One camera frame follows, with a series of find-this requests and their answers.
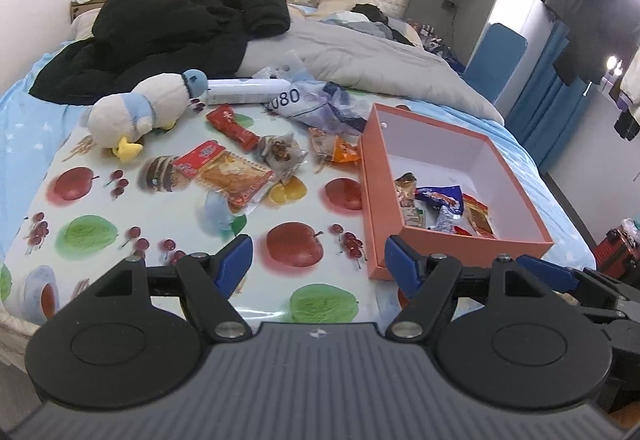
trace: blue curtain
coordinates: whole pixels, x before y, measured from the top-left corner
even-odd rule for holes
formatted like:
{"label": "blue curtain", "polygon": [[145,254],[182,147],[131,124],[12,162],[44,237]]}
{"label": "blue curtain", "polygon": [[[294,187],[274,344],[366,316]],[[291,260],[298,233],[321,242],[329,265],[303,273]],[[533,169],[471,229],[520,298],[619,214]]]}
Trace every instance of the blue curtain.
{"label": "blue curtain", "polygon": [[556,21],[526,86],[507,115],[505,126],[529,152],[540,173],[558,159],[577,128],[591,96],[579,78],[565,86],[553,63],[568,44],[568,27]]}

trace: blue plush hat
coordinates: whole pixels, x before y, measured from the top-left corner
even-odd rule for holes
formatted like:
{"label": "blue plush hat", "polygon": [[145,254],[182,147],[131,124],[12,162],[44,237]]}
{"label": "blue plush hat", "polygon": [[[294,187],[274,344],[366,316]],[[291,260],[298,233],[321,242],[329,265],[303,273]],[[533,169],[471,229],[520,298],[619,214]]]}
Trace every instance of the blue plush hat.
{"label": "blue plush hat", "polygon": [[182,78],[184,79],[185,86],[187,86],[189,90],[189,98],[199,97],[209,87],[207,75],[200,70],[187,70],[182,74]]}

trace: open box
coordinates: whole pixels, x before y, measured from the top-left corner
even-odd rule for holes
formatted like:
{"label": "open box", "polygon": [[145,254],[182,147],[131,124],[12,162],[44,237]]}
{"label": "open box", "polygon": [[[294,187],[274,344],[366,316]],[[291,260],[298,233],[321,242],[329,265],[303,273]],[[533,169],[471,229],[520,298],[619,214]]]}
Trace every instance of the open box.
{"label": "open box", "polygon": [[[385,242],[398,234],[421,254],[453,255],[491,266],[498,254],[541,257],[553,245],[540,215],[489,137],[410,111],[374,104],[360,139],[369,277],[391,279]],[[412,172],[418,187],[460,185],[489,207],[498,239],[404,225],[394,179]]]}

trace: power outlet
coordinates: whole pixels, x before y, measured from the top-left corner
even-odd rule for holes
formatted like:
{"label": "power outlet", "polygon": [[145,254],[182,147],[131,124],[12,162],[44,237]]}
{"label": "power outlet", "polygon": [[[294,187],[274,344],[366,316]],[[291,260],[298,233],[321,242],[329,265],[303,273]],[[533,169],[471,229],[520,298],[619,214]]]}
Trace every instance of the power outlet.
{"label": "power outlet", "polygon": [[442,1],[442,9],[443,10],[455,10],[457,8],[456,4],[453,1],[443,0]]}

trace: stuffed duck toy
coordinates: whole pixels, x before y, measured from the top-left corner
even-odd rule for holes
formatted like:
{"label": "stuffed duck toy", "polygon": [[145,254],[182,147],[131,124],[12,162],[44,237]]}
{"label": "stuffed duck toy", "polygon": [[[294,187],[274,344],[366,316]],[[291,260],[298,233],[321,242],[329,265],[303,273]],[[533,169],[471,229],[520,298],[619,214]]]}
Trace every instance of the stuffed duck toy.
{"label": "stuffed duck toy", "polygon": [[161,73],[146,78],[131,92],[105,96],[90,108],[86,126],[98,146],[111,149],[122,162],[142,151],[137,143],[154,128],[169,130],[190,103],[207,90],[200,70]]}

